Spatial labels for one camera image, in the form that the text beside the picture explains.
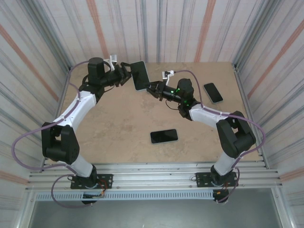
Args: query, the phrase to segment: corrugated metal wall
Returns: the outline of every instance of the corrugated metal wall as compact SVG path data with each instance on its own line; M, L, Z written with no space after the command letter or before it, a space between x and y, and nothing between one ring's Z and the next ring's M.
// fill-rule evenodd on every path
M298 227L304 227L304 1L280 1L240 78L254 120L266 132L265 156L278 169Z
M56 58L25 1L0 1L0 227L11 227L29 170L10 154L21 134L52 121L66 81L67 66ZM40 166L39 133L17 144L18 157Z
M73 63L231 62L263 0L40 0Z

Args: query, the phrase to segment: orange stripe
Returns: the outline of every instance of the orange stripe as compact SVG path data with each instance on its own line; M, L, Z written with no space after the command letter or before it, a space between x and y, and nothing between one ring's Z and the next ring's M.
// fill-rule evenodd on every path
M7 33L4 27L0 24L0 34L5 38L6 42L14 49L14 51L18 54L21 60L28 66L31 72L36 76L36 78L42 83L42 85L47 89L47 91L52 95L52 97L58 101L59 98L56 93L52 90L52 88L47 84L47 82L42 78L40 73L31 63L31 61L26 57L26 55L21 51L21 49L17 46L17 44L13 41L11 36Z
M296 169L294 171L288 172L286 174L283 174L280 176L281 182L290 181L294 178L302 177L304 176L304 167Z
M101 25L100 25L95 0L86 0L86 3L87 3L87 6L89 7L91 16L92 16L93 21L94 21L94 25L95 25L98 40L99 40L99 44L100 44L100 47L103 51L104 57L109 57L109 52L108 52L108 49L107 49L106 44L105 44L105 37L104 37L104 33L103 33L103 30L102 30Z
M290 48L290 46L293 44L293 42L298 38L298 36L301 34L301 32L304 29L304 20L302 20L301 24L296 28L296 30L293 32L291 37L286 41L282 49L280 50L279 54L275 57L275 59L271 62L271 64L267 67L266 71L262 74L262 76L258 79L254 87L249 92L248 99L251 98L254 91L259 87L259 85L262 83L262 81L266 78L266 76L269 74L269 72L274 68L274 66L277 64L279 59L282 57L282 55L285 54L285 52Z
M216 0L208 0L208 3L207 3L203 23L200 27L198 48L196 50L196 54L195 54L195 57L194 57L194 62L196 62L196 63L200 61L201 53L203 51L203 47L204 47L206 37L207 37L207 33L208 33L208 30L209 30L209 26L210 26L215 2L216 2Z
M18 183L18 184L23 184L23 185L28 184L27 179L12 175L12 174L4 172L4 171L0 171L0 179L10 181L10 182L14 182L14 183Z

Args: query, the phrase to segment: aluminum frame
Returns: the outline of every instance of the aluminum frame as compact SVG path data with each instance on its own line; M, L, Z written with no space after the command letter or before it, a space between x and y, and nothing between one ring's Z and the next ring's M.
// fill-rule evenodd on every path
M235 71L237 84L239 86L241 97L247 111L247 115L252 119L252 114L244 97L244 90L241 87L238 73ZM288 216L288 210L285 207L281 193L282 183L279 179L277 170L267 168L264 163L263 149L258 151L257 161L240 161L240 180L238 188L271 188L279 217L283 227L289 227L292 224ZM95 164L97 173L113 174L113 188L107 190L111 193L139 193L139 192L187 192L195 193L198 191L210 191L216 188L197 188L196 182L191 178L195 177L197 172L209 172L214 162L186 162L186 163L121 163L121 164ZM25 195L21 204L21 210L15 222L16 228L28 228L34 206L39 196L50 195L50 189L55 179L64 174L71 173L62 167L51 170L45 170L41 173L32 173L25 190ZM96 190L85 190L86 192L96 192ZM55 194L63 197L65 201L75 201L69 194L79 194L83 190L71 190L70 181L62 178L55 186Z

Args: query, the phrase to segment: black smartphone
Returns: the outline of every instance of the black smartphone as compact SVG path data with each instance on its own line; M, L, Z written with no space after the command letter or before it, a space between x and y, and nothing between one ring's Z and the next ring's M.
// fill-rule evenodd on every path
M216 104L218 102L223 101L222 96L220 95L218 89L215 87L215 85L213 83L205 84L204 89L205 89L206 93L208 94L212 103Z
M136 91L145 90L145 85L148 84L149 77L146 65L143 61L131 64L132 78Z
M173 141L178 141L178 139L179 139L177 136L176 129L151 132L150 137L151 137L152 144L173 142Z

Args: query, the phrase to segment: wooden tabletop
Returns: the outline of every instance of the wooden tabletop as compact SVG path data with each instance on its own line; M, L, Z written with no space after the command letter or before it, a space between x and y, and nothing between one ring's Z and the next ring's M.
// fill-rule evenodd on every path
M199 79L204 105L225 112L241 111L246 115L230 63L150 63L146 64L150 81L162 79L164 70L189 69ZM87 66L77 67L70 82L81 85ZM190 78L194 96L199 100L195 80L188 73L170 78L169 86L176 87L181 78ZM213 82L224 101L212 104L202 88ZM63 104L65 110L76 96L69 86ZM177 104L168 102L173 108ZM152 145L150 132L177 129L179 140ZM222 153L216 129L203 123L182 118L146 91L135 91L133 80L105 93L98 104L81 122L76 136L80 153L91 163L119 162L205 162L216 161ZM257 152L244 160L258 160Z

